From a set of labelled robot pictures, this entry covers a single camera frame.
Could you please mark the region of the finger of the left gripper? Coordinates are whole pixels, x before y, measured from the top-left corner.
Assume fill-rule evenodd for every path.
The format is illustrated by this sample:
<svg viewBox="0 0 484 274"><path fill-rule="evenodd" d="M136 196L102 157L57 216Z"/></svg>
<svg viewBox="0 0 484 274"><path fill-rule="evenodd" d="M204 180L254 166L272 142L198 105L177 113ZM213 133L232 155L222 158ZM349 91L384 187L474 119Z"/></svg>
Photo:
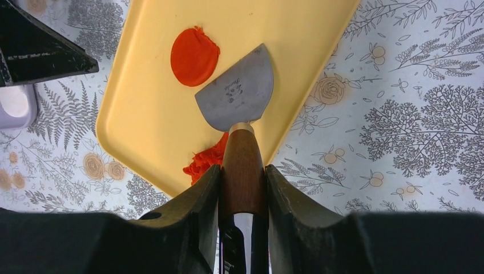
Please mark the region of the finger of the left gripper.
<svg viewBox="0 0 484 274"><path fill-rule="evenodd" d="M96 73L84 49L21 9L1 1L1 86L34 84Z"/></svg>

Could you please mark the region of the red dough scrap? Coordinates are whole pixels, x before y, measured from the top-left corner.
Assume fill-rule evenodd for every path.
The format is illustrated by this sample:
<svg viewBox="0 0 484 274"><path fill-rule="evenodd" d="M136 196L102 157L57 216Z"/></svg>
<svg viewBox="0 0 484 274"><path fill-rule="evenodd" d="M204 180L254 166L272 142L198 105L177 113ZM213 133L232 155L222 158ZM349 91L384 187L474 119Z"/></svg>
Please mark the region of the red dough scrap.
<svg viewBox="0 0 484 274"><path fill-rule="evenodd" d="M225 132L215 145L196 153L192 162L183 168L183 172L191 177L191 185L194 185L212 165L222 164L228 137L229 134Z"/></svg>

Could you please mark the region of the metal dough scraper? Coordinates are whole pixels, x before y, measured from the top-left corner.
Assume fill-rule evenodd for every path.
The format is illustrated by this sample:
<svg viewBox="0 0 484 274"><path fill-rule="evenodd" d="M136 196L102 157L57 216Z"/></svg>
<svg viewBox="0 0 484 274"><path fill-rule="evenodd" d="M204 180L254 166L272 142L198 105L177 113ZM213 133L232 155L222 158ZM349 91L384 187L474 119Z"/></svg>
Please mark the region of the metal dough scraper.
<svg viewBox="0 0 484 274"><path fill-rule="evenodd" d="M221 273L268 273L268 186L252 123L274 88L265 45L258 45L196 95L208 124L228 134L218 198Z"/></svg>

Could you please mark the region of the purple tray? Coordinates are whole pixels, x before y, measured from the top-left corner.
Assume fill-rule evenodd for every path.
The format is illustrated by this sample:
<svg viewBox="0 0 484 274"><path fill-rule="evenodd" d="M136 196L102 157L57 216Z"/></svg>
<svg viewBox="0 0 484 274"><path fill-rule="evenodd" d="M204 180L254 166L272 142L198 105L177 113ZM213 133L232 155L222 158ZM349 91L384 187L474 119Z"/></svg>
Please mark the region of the purple tray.
<svg viewBox="0 0 484 274"><path fill-rule="evenodd" d="M30 126L37 117L38 104L32 84L1 87L1 129Z"/></svg>

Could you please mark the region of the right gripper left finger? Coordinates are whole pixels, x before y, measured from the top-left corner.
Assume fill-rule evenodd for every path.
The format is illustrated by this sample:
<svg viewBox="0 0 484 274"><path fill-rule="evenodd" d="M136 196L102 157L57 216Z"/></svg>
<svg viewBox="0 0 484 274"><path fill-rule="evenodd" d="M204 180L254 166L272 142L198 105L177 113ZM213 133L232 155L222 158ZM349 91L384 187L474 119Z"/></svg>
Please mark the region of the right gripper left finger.
<svg viewBox="0 0 484 274"><path fill-rule="evenodd" d="M1 209L2 273L212 273L220 166L137 220Z"/></svg>

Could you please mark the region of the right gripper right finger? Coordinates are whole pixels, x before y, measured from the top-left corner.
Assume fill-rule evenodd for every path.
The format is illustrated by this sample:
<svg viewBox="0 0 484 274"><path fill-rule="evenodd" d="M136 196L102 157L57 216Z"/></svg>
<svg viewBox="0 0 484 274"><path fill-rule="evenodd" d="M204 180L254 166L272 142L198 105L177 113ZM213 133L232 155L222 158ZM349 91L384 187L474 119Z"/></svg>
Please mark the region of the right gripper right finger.
<svg viewBox="0 0 484 274"><path fill-rule="evenodd" d="M341 216L265 169L273 273L482 273L483 215Z"/></svg>

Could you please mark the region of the yellow tray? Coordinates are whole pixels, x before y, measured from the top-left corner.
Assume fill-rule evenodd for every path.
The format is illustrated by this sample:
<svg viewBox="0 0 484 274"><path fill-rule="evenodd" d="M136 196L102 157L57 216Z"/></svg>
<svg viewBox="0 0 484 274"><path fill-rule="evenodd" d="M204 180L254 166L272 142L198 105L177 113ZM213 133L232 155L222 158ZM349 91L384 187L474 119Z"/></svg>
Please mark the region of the yellow tray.
<svg viewBox="0 0 484 274"><path fill-rule="evenodd" d="M101 148L169 196L191 185L193 154L221 133L203 118L196 87L174 77L170 53L185 29L200 26L220 49L219 76L259 44L271 55L275 87L254 122L269 164L359 1L132 1L96 121Z"/></svg>

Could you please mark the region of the red dough ball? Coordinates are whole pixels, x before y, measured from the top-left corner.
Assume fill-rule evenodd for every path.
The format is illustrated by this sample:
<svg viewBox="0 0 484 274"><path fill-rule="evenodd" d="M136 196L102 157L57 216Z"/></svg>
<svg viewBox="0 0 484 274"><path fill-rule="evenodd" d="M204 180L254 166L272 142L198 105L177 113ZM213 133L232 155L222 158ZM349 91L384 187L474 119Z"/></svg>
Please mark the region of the red dough ball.
<svg viewBox="0 0 484 274"><path fill-rule="evenodd" d="M220 48L199 26L183 30L174 40L170 65L175 78L183 85L196 87L213 74Z"/></svg>

